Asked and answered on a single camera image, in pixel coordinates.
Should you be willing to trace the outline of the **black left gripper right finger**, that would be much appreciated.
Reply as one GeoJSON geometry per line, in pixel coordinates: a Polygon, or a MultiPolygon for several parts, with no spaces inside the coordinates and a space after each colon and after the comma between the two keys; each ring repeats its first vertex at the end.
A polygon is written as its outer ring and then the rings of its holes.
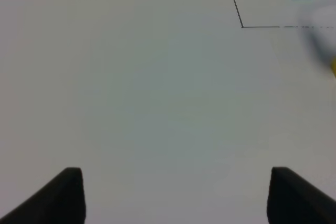
{"type": "Polygon", "coordinates": [[[335,200],[287,167],[273,167],[267,199],[269,223],[335,223],[335,200]]]}

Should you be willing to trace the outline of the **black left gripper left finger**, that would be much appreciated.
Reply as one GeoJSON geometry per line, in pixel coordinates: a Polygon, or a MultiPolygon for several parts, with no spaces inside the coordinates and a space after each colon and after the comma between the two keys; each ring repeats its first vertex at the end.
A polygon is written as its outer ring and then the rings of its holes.
{"type": "Polygon", "coordinates": [[[82,170],[68,167],[1,218],[1,223],[85,223],[82,170]]]}

